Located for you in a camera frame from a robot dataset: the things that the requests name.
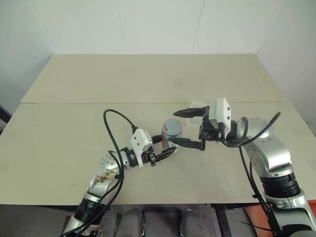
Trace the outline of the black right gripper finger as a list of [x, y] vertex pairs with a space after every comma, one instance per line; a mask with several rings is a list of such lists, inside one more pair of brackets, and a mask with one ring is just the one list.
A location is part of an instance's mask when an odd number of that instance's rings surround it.
[[188, 138], [170, 138], [170, 141], [178, 146], [191, 148], [191, 149], [201, 149], [202, 142], [192, 141]]
[[180, 118], [194, 118], [194, 117], [202, 117], [205, 114], [205, 111], [206, 111], [206, 107], [187, 108], [187, 109], [176, 111], [173, 113], [173, 115]]

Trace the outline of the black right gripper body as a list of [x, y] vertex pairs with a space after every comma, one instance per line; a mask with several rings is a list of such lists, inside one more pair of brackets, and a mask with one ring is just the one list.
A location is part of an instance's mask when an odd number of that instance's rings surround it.
[[198, 135], [201, 151], [205, 150], [206, 141], [222, 142], [225, 139], [224, 125], [222, 122], [217, 122], [215, 109], [216, 105], [207, 105], [198, 110], [197, 116], [202, 117]]

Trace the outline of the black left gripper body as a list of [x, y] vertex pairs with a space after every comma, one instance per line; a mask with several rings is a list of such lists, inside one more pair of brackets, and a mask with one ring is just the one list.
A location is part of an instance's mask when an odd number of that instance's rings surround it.
[[143, 164], [150, 163], [151, 166], [155, 166], [157, 162], [157, 156], [152, 146], [150, 146], [145, 152], [142, 153]]

